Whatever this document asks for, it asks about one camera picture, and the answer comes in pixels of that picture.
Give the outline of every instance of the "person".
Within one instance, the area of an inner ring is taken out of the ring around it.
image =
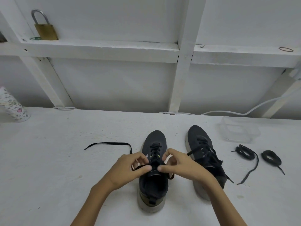
[[[209,171],[185,153],[172,148],[165,152],[162,160],[165,161],[169,155],[172,156],[167,164],[159,166],[158,171],[201,182],[210,197],[213,210],[221,226],[246,225],[216,178]],[[137,163],[148,164],[148,159],[141,152],[122,155],[104,177],[91,188],[87,200],[71,226],[93,226],[105,199],[112,191],[121,188],[152,169],[150,165],[146,165],[132,171],[132,165],[136,168]]]

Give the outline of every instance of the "vertical wooden beam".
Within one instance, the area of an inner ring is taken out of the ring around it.
[[[8,42],[20,44],[34,36],[15,0],[1,0],[0,26]],[[46,57],[20,57],[54,106],[68,107],[73,103],[61,80]]]
[[[184,0],[184,11],[182,16],[178,46],[180,54],[176,64],[175,80],[172,94],[169,100],[169,112],[178,112],[186,77],[197,40],[206,0]]]
[[[270,89],[258,102],[288,95],[301,87],[300,76],[301,65],[298,64],[295,68],[287,68],[284,73],[274,82]],[[271,118],[282,106],[289,100],[289,97],[281,98],[274,102],[267,103],[251,113],[253,117]]]

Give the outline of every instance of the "black shoe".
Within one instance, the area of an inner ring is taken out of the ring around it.
[[[207,133],[201,127],[194,125],[189,129],[185,142],[188,151],[187,155],[213,174],[220,186],[224,188],[229,177],[225,174],[222,167],[223,161],[217,158],[212,141]],[[208,194],[199,182],[194,181],[193,185],[202,198],[210,201]]]
[[[149,213],[161,210],[165,204],[169,174],[159,172],[157,167],[164,165],[162,156],[166,149],[166,139],[161,131],[149,134],[142,147],[142,153],[148,158],[152,170],[140,176],[137,200],[139,207]]]

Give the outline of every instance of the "white wooden beam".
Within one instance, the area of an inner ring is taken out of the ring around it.
[[[178,41],[180,54],[176,64],[175,80],[169,101],[169,112],[179,111],[206,0],[184,0],[184,2]]]
[[[63,40],[0,44],[0,55],[176,63],[179,47],[172,43]]]
[[[278,98],[284,95],[289,95],[301,87],[301,66],[297,65],[296,68],[288,68],[285,72],[274,82],[270,89],[258,102],[265,102],[267,100]],[[289,97],[281,98],[277,101],[267,103],[256,109],[251,113],[252,117],[271,118],[282,106],[289,100]]]
[[[0,53],[15,55],[14,52],[17,52],[17,55],[20,56],[20,59],[35,77],[54,106],[73,106],[49,60],[44,57],[23,56],[28,51],[25,48],[21,48],[20,45],[22,42],[30,41],[29,38],[33,37],[33,33],[14,0],[1,0],[0,27],[2,34],[8,41],[0,44]]]
[[[299,60],[300,48],[287,52],[273,47],[195,45],[191,63],[288,68]]]

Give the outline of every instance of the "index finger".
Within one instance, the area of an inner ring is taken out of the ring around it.
[[[178,152],[177,150],[175,149],[172,149],[172,148],[168,148],[167,151],[164,153],[164,155],[162,156],[162,161],[165,161],[167,159],[167,157],[169,155],[172,155],[172,156],[179,156],[181,152]]]
[[[147,157],[146,157],[144,154],[142,154],[141,152],[133,153],[133,154],[131,154],[130,156],[131,156],[132,163],[133,163],[136,159],[142,160],[143,162],[145,162],[145,164],[148,164],[148,163],[149,163]]]

